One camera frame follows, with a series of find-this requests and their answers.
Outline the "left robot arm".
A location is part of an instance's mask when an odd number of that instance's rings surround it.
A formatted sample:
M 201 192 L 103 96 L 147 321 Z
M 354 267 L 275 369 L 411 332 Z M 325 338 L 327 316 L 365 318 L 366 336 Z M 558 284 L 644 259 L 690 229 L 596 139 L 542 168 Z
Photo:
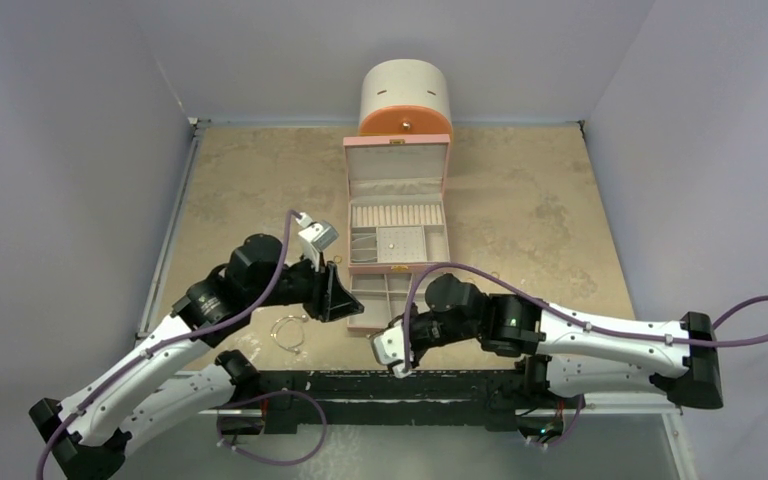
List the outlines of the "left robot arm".
M 249 236 L 99 378 L 65 399 L 34 404 L 29 415 L 45 443 L 36 477 L 54 460 L 69 479 L 108 479 L 149 440 L 203 410 L 295 399 L 287 387 L 267 386 L 237 350 L 220 352 L 189 378 L 179 371 L 246 327 L 262 307 L 299 305 L 320 322 L 362 311 L 335 263 L 324 258 L 336 238 L 331 226 L 311 223 L 297 238 L 302 254 L 289 263 L 287 238 Z

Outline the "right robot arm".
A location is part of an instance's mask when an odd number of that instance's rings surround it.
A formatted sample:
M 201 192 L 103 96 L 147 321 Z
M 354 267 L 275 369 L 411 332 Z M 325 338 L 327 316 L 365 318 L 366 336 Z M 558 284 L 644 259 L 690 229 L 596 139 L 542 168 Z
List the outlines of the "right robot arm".
M 660 392 L 702 410 L 724 405 L 710 317 L 642 322 L 587 314 L 516 294 L 483 293 L 452 274 L 426 288 L 425 312 L 407 324 L 411 363 L 431 349 L 476 340 L 501 357 L 541 361 L 521 381 L 524 399 L 544 407 L 590 391 Z

